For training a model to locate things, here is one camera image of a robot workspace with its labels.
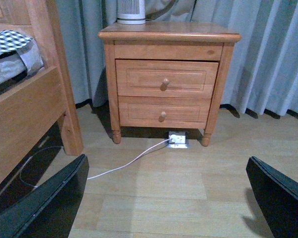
gray curtain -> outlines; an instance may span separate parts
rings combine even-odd
[[[75,101],[92,98],[97,106],[107,93],[103,48],[96,35],[115,22],[116,0],[57,2],[65,11],[60,14],[65,42],[73,40],[66,44],[66,54]],[[258,114],[265,109],[281,116],[288,109],[298,113],[298,0],[146,0],[145,4],[151,20],[214,22],[242,35],[235,45],[222,104],[231,104],[240,113],[247,108]]]
[[[104,50],[97,33],[103,26],[98,0],[56,0],[75,103],[92,99],[104,104],[107,97]]]

white cable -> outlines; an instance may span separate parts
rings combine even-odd
[[[94,178],[96,178],[96,177],[99,177],[99,176],[108,174],[108,173],[113,172],[113,171],[115,171],[115,170],[122,169],[122,168],[124,168],[124,167],[130,165],[131,163],[133,163],[133,162],[136,161],[137,159],[139,159],[139,158],[140,158],[142,155],[144,155],[144,153],[146,153],[147,151],[149,151],[149,150],[151,150],[152,148],[154,148],[154,147],[156,147],[156,146],[158,146],[158,145],[160,145],[160,144],[162,144],[162,143],[164,143],[164,142],[166,142],[166,141],[169,141],[169,140],[171,140],[171,138],[170,138],[170,139],[167,139],[167,140],[164,140],[164,141],[162,141],[162,142],[160,142],[160,143],[158,143],[158,144],[156,144],[156,145],[150,147],[149,149],[147,149],[147,150],[145,150],[144,152],[142,152],[139,156],[137,156],[134,160],[132,160],[131,162],[129,162],[129,163],[127,163],[127,164],[125,164],[125,165],[123,165],[123,166],[121,166],[121,167],[119,167],[119,168],[115,168],[115,169],[113,169],[113,170],[109,170],[109,171],[104,172],[104,173],[102,173],[102,174],[99,174],[99,175],[90,177],[90,178],[88,178],[87,180],[89,180],[89,179],[94,179]]]
[[[30,156],[30,157],[27,159],[27,161],[26,161],[26,162],[24,163],[24,165],[21,167],[20,172],[19,172],[19,178],[20,178],[20,180],[21,180],[24,184],[26,184],[26,185],[28,185],[28,186],[31,186],[31,187],[34,187],[34,188],[37,188],[37,187],[38,187],[38,186],[36,186],[36,185],[32,185],[32,184],[29,184],[29,183],[25,182],[25,181],[22,179],[22,177],[21,177],[22,171],[23,171],[24,167],[26,166],[26,164],[27,164],[30,160],[32,160],[32,158],[33,158],[34,156],[36,156],[38,153],[40,153],[40,152],[42,152],[42,151],[44,151],[44,150],[52,149],[52,148],[63,148],[63,146],[49,146],[49,147],[46,147],[46,148],[44,148],[44,149],[41,149],[41,150],[35,152],[32,156]]]

floor outlet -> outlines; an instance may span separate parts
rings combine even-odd
[[[171,139],[167,141],[169,148],[189,148],[189,142],[184,131],[169,131],[169,139]]]

wooden bed frame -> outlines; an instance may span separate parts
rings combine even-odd
[[[45,70],[0,95],[0,183],[57,121],[66,154],[83,149],[56,4],[0,0],[0,31],[35,38]]]

bottom drawer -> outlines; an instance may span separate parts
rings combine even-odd
[[[204,128],[210,99],[118,97],[122,126]]]

